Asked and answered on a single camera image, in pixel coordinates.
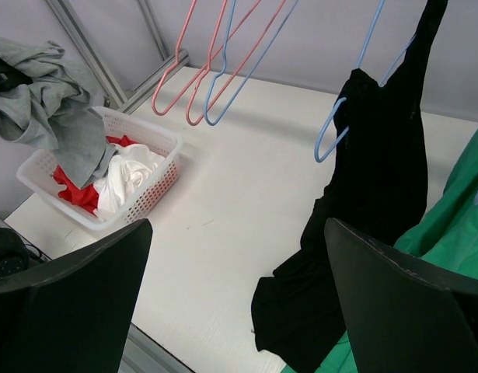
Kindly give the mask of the red tank top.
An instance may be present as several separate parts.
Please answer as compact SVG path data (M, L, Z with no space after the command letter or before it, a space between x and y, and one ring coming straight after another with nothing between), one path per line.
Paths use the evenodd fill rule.
M107 136L107 143L109 145L121 145L126 147L128 145L138 144L133 142L128 136L124 135L122 138ZM80 189L78 188L65 174L60 166L57 166L53 179L58 185L65 187L58 193L58 196L66 200L72 205L82 208L88 213L95 215L94 211L97 207L98 193L93 187L93 183Z

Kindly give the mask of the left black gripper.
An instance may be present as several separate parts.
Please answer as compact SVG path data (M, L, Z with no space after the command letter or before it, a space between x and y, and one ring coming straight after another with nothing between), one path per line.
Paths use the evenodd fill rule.
M33 80L29 76L0 58L0 93L11 91L19 85L30 85L32 83Z

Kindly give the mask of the black tank top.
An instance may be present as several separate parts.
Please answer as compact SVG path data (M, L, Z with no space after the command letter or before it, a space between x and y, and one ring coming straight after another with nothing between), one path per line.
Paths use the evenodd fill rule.
M259 279L251 314L255 343L290 372L314 372L346 327L324 228L337 218L393 245L423 217L428 173L420 101L428 58L447 4L429 1L415 38L379 94L382 110L354 123L337 146L335 169L314 203L299 251Z

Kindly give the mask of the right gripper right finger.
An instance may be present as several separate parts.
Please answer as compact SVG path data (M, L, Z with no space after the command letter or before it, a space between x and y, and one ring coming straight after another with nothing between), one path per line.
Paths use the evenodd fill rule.
M335 218L325 239L359 372L478 372L478 280Z

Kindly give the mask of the grey tank top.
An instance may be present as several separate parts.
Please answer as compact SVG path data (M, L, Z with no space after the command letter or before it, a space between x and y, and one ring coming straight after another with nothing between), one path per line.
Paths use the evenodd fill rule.
M0 37L0 58L32 80L0 93L0 137L53 152L79 189L103 177L116 151L91 109L97 85L90 69L65 58L54 41L27 45Z

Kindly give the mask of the white tank top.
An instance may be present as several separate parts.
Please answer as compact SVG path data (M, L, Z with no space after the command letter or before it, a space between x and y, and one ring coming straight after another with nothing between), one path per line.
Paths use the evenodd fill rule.
M98 193L94 213L102 221L113 216L165 160L146 145L114 147L117 152L110 160L106 175L93 183Z

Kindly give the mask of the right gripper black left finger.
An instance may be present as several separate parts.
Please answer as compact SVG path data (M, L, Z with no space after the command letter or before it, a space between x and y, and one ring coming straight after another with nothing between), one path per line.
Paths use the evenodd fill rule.
M116 372L152 241L144 218L0 278L0 372Z

